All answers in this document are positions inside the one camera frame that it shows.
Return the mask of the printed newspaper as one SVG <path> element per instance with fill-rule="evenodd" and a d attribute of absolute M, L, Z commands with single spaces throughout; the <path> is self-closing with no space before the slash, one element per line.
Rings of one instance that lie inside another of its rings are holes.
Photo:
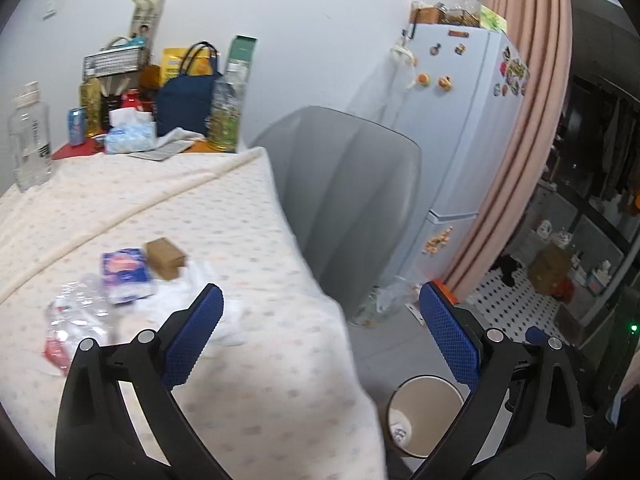
<path fill-rule="evenodd" d="M 396 408 L 390 408 L 387 415 L 390 437 L 398 448 L 405 448 L 412 439 L 412 426 L 408 417 Z"/>

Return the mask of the clear plastic trash bag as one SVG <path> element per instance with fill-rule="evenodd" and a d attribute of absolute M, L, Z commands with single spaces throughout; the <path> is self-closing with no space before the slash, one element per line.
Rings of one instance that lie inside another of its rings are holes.
<path fill-rule="evenodd" d="M 418 301 L 420 286 L 396 276 L 386 286 L 374 286 L 350 318 L 352 325 L 372 328 Z"/>

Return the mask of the beige trash bin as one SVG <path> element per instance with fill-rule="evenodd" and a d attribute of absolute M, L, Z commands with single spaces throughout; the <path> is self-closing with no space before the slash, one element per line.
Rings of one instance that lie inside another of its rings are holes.
<path fill-rule="evenodd" d="M 463 405 L 463 396 L 448 380 L 419 375 L 405 380 L 382 409 L 382 430 L 386 441 L 402 455 L 427 458 L 446 434 Z M 398 448 L 390 437 L 387 415 L 390 408 L 402 411 L 410 420 L 412 439 Z"/>

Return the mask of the orange white cardboard box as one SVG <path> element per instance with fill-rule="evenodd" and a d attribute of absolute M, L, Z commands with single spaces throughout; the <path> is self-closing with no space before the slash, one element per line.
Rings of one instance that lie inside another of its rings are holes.
<path fill-rule="evenodd" d="M 450 304 L 456 306 L 459 303 L 456 295 L 441 280 L 434 280 L 432 284 L 438 290 L 439 295 L 442 296 L 442 298 L 446 298 Z"/>

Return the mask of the crumpled white tissue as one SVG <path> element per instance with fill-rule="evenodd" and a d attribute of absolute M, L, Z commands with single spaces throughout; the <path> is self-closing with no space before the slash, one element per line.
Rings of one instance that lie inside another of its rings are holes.
<path fill-rule="evenodd" d="M 155 294 L 139 301 L 152 326 L 161 326 L 174 313 L 196 304 L 181 331 L 179 341 L 187 336 L 205 341 L 204 349 L 212 353 L 215 346 L 235 347 L 246 343 L 243 318 L 244 302 L 215 287 L 218 276 L 208 262 L 193 259 L 178 270 L 178 278 L 154 281 Z"/>

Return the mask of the small brown cardboard box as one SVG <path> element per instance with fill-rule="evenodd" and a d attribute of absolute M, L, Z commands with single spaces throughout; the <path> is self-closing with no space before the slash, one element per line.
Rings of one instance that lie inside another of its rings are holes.
<path fill-rule="evenodd" d="M 166 237 L 147 242 L 144 252 L 151 270 L 165 281 L 178 278 L 186 265 L 186 254 Z"/>

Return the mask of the grey upholstered chair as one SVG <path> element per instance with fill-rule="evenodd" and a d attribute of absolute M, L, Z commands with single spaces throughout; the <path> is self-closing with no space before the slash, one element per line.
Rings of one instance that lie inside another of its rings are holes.
<path fill-rule="evenodd" d="M 280 205 L 314 279 L 351 318 L 407 229 L 421 177 L 419 145 L 322 106 L 280 118 L 252 144 L 268 153 Z"/>

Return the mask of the blue tissue pack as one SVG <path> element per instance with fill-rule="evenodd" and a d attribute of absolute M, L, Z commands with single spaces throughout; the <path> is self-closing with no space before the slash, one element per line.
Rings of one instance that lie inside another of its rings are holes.
<path fill-rule="evenodd" d="M 106 154 L 129 154 L 152 150 L 156 145 L 155 122 L 130 122 L 111 130 L 104 139 Z"/>

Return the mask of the clear jar with green contents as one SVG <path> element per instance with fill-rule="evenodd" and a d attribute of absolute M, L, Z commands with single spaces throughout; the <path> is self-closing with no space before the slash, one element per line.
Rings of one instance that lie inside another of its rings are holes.
<path fill-rule="evenodd" d="M 238 148 L 249 72 L 245 62 L 229 62 L 214 84 L 207 141 L 216 152 L 233 153 Z"/>

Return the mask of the white refrigerator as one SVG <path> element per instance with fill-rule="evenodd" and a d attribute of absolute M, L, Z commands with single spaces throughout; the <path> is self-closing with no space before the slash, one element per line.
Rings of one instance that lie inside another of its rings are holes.
<path fill-rule="evenodd" d="M 524 101 L 529 69 L 504 32 L 418 23 L 390 47 L 349 114 L 413 140 L 421 177 L 380 281 L 441 280 L 471 233 Z"/>

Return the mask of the blue drink can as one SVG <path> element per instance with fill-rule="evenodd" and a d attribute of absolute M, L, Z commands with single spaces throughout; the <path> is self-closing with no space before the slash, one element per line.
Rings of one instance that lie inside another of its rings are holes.
<path fill-rule="evenodd" d="M 67 128 L 69 146 L 79 146 L 86 142 L 86 111 L 83 107 L 68 111 Z"/>

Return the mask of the clear plastic water jug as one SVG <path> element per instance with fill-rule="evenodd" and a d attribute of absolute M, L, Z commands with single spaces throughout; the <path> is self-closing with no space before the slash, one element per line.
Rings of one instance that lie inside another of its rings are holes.
<path fill-rule="evenodd" d="M 25 84 L 13 104 L 9 119 L 13 175 L 18 189 L 25 192 L 52 176 L 49 107 L 41 99 L 37 81 Z"/>

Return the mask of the green tall box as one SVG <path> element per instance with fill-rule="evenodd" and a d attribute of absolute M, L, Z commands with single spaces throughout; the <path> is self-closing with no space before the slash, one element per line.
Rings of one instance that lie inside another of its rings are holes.
<path fill-rule="evenodd" d="M 254 37 L 238 35 L 233 38 L 224 70 L 224 76 L 228 81 L 234 84 L 237 82 L 247 83 L 256 46 L 257 39 Z"/>

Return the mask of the tall beige carton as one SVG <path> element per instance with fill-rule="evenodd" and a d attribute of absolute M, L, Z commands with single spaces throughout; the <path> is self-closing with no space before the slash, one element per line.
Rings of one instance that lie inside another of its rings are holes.
<path fill-rule="evenodd" d="M 152 50 L 165 0 L 131 0 L 134 4 L 129 25 L 129 43 Z"/>

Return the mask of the pink curtain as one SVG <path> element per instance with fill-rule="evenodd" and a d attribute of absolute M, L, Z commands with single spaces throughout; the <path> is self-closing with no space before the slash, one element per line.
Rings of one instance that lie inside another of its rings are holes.
<path fill-rule="evenodd" d="M 573 47 L 570 0 L 485 0 L 508 22 L 528 66 L 524 101 L 501 165 L 471 232 L 445 273 L 462 300 L 506 246 L 535 191 L 564 104 Z"/>

